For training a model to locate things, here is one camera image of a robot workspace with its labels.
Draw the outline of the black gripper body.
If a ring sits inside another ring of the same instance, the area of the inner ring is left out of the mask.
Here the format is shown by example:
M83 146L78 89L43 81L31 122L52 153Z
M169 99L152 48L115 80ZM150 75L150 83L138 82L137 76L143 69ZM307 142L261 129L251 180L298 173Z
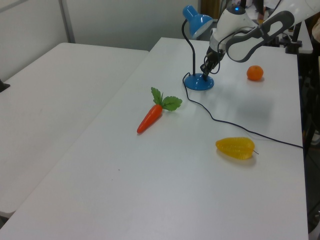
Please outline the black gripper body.
M219 61L220 54L209 46L204 60L205 72L210 72L211 70L213 70L217 66Z

